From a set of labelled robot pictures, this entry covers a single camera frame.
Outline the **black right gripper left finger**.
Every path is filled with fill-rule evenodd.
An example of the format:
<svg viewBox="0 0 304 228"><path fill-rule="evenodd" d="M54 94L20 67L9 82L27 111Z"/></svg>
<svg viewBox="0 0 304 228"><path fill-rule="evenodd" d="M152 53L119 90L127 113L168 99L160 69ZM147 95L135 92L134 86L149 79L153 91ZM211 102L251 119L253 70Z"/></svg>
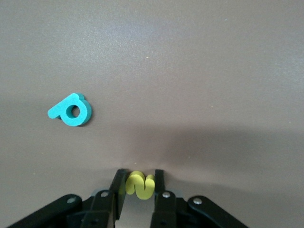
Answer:
<svg viewBox="0 0 304 228"><path fill-rule="evenodd" d="M95 194L90 209L85 213L80 227L114 228L120 218L126 196L125 183L128 171L119 169L107 190Z"/></svg>

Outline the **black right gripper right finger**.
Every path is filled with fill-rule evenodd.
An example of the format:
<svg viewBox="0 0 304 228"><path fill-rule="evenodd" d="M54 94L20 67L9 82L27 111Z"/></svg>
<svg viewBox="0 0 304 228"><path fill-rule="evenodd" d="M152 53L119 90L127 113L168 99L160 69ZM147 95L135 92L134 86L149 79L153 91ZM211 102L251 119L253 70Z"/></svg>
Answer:
<svg viewBox="0 0 304 228"><path fill-rule="evenodd" d="M164 171L156 169L154 212L150 227L175 228L176 225L176 196L165 188Z"/></svg>

